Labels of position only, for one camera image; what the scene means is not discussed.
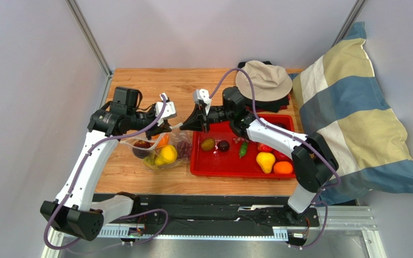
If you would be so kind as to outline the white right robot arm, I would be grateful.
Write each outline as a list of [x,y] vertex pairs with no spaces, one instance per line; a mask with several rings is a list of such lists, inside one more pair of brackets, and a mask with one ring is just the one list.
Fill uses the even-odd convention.
[[258,117],[247,109],[245,97],[237,87],[223,91],[220,106],[211,104],[205,89],[197,89],[193,100],[194,110],[181,130],[207,133],[212,124],[227,122],[236,136],[267,145],[292,160],[298,185],[288,206],[294,214],[303,214],[336,175],[338,162],[322,135],[295,133]]

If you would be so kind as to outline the yellow pear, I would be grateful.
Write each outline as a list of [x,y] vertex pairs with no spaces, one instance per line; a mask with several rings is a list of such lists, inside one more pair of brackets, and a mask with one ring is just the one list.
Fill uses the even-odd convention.
[[257,154],[255,160],[265,174],[270,174],[272,172],[276,158],[272,153],[260,152]]

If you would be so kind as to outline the clear dotted zip top bag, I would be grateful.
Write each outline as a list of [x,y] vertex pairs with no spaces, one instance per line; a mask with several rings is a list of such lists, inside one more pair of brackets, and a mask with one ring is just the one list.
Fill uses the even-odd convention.
[[[173,126],[172,131],[168,132],[169,137],[170,137],[169,145],[173,145],[175,148],[176,148],[177,143],[180,142],[180,141],[183,141],[183,140],[189,141],[192,144],[193,133],[190,132],[190,131],[180,130],[180,126],[181,126],[180,124]],[[146,138],[145,134],[141,134],[141,135],[138,135],[136,137],[126,138],[126,139],[122,140],[120,143],[123,146],[127,147],[130,150],[132,156],[135,157],[133,152],[132,152],[132,147],[133,147],[133,144],[136,141],[139,141],[139,140],[143,140],[143,141],[146,141],[146,142],[149,142],[149,143],[154,142],[153,139],[148,140]],[[154,154],[159,154],[161,148],[162,147],[156,148],[155,146],[152,146],[149,150],[151,151],[151,154],[153,154],[153,153]],[[161,167],[161,170],[166,170],[166,169],[172,169],[172,168],[175,168],[175,167],[188,165],[189,163],[190,163],[190,159],[177,159],[175,162],[173,162],[171,164],[163,165],[163,166],[160,166],[160,167]]]

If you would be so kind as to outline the yellow lemon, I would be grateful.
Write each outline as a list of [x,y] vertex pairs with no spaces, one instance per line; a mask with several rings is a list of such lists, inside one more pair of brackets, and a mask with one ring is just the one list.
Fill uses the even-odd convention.
[[178,153],[173,145],[166,145],[160,149],[159,155],[155,158],[156,166],[171,164],[177,160]]

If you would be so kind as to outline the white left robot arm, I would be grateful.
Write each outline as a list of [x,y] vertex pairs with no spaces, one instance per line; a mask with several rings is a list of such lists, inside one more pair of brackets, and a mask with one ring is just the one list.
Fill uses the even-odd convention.
[[137,89],[117,87],[113,99],[95,111],[87,126],[82,153],[69,179],[53,201],[44,201],[40,213],[50,228],[92,241],[106,224],[140,210],[140,198],[127,192],[93,204],[103,169],[121,139],[144,133],[148,138],[171,131],[169,118],[175,104],[162,93],[161,100],[140,110],[143,98]]

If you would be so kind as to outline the yellow banana bunch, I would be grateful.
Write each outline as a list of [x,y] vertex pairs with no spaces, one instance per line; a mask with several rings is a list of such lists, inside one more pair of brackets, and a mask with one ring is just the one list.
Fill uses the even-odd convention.
[[151,171],[161,170],[161,167],[156,164],[156,160],[158,157],[158,154],[150,154],[149,156],[142,159],[143,165]]

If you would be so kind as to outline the dark purple grape bunch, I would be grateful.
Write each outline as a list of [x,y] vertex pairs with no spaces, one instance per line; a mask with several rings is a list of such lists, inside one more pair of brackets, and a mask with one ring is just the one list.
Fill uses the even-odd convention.
[[192,144],[189,141],[180,141],[176,145],[178,159],[190,159],[192,152]]

